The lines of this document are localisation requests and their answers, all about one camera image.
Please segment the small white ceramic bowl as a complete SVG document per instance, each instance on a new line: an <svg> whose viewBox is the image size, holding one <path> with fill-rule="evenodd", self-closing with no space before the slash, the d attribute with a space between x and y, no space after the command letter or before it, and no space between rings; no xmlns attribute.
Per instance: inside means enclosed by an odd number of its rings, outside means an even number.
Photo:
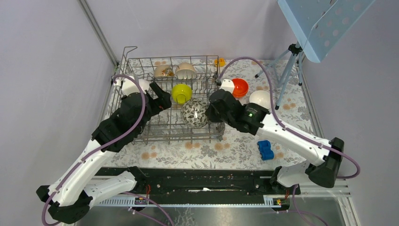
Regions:
<svg viewBox="0 0 399 226"><path fill-rule="evenodd" d="M150 89L150 83L147 80L140 79L139 81L140 88L143 92L147 92Z"/></svg>

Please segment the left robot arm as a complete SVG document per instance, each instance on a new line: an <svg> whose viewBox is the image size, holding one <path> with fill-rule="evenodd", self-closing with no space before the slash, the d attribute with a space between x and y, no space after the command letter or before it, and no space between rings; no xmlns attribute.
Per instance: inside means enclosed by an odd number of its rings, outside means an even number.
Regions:
<svg viewBox="0 0 399 226"><path fill-rule="evenodd" d="M45 203L42 222L49 214L54 225L73 224L82 219L98 203L123 192L139 194L145 190L146 175L138 168L124 170L97 185L88 182L124 146L143 131L151 117L171 107L171 95L155 82L150 88L156 99L147 92L133 92L121 98L121 104L108 119L92 133L86 148L68 171L55 183L40 186L36 194Z"/></svg>

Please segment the white ribbed ceramic bowl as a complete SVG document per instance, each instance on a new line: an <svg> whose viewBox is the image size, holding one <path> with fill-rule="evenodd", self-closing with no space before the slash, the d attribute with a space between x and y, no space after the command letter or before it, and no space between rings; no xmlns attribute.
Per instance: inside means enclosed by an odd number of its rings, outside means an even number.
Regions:
<svg viewBox="0 0 399 226"><path fill-rule="evenodd" d="M258 104L263 108L270 110L271 108L270 93L264 90L254 91L249 97L249 102Z"/></svg>

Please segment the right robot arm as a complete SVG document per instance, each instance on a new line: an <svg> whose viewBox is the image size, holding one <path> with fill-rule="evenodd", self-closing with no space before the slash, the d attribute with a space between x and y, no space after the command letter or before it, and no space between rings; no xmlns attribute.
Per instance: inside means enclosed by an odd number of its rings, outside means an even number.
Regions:
<svg viewBox="0 0 399 226"><path fill-rule="evenodd" d="M241 104L233 95L219 89L209 97L207 116L212 122L224 122L239 132L257 135L261 139L284 145L306 160L277 167L270 180L270 188L281 194L296 184L312 182L324 188L335 185L344 142L314 137L300 129L285 124L273 112L255 104Z"/></svg>

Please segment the orange plastic bowl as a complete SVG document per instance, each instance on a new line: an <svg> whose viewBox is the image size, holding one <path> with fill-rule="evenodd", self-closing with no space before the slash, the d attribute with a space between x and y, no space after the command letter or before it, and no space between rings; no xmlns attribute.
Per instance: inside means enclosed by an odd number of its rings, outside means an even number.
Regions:
<svg viewBox="0 0 399 226"><path fill-rule="evenodd" d="M242 97L245 97L246 96L246 93L244 94L233 94L233 96L235 97L235 98L242 98Z"/></svg>
<svg viewBox="0 0 399 226"><path fill-rule="evenodd" d="M243 93L245 94L248 92L249 85L244 79L234 78L232 79L232 81L234 82L235 85L233 94L243 94Z"/></svg>

